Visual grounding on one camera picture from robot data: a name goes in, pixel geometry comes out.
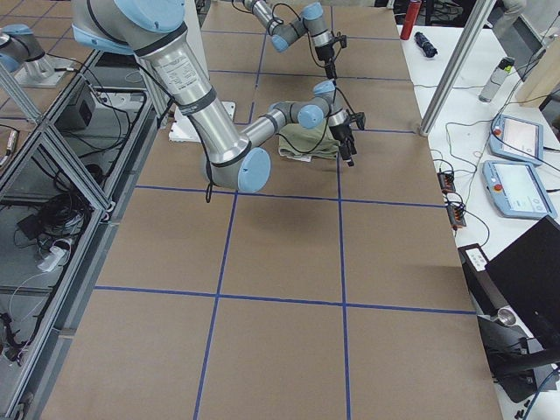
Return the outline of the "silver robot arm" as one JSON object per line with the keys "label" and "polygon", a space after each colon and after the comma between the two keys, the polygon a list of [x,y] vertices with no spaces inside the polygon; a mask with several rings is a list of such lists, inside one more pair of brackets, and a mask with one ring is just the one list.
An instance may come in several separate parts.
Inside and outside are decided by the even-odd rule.
{"label": "silver robot arm", "polygon": [[260,191],[271,168],[270,156],[262,145],[293,123],[308,130],[326,123],[337,142],[340,158],[352,165],[356,149],[350,125],[361,127],[363,115],[351,115],[341,105],[333,50],[335,43],[347,44],[346,36],[333,34],[318,2],[306,5],[299,17],[289,23],[277,17],[264,1],[246,1],[243,5],[262,24],[279,52],[308,36],[318,59],[325,64],[327,76],[314,87],[309,101],[277,102],[243,130],[235,127],[187,42],[185,2],[74,1],[73,35],[84,46],[134,55],[151,64],[163,82],[164,92],[199,136],[209,186],[243,193]]}
{"label": "silver robot arm", "polygon": [[315,64],[325,70],[326,78],[335,81],[338,78],[336,59],[340,51],[347,47],[347,36],[334,33],[324,17],[321,3],[306,5],[300,13],[292,11],[295,18],[284,22],[276,13],[277,6],[268,5],[266,1],[241,1],[244,12],[255,16],[270,36],[272,45],[279,52],[286,51],[301,38],[307,37]]}

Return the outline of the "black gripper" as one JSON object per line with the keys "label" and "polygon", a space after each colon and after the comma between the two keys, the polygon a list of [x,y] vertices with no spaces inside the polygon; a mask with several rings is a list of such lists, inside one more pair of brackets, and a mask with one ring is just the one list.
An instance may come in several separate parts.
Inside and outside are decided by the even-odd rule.
{"label": "black gripper", "polygon": [[357,150],[350,124],[351,117],[347,114],[336,114],[330,117],[330,131],[333,138],[339,141],[340,157],[348,166],[353,167]]}
{"label": "black gripper", "polygon": [[336,66],[333,63],[335,58],[335,52],[332,44],[324,44],[321,46],[315,46],[315,52],[317,54],[318,60],[324,65],[325,75],[329,80],[337,79]]}

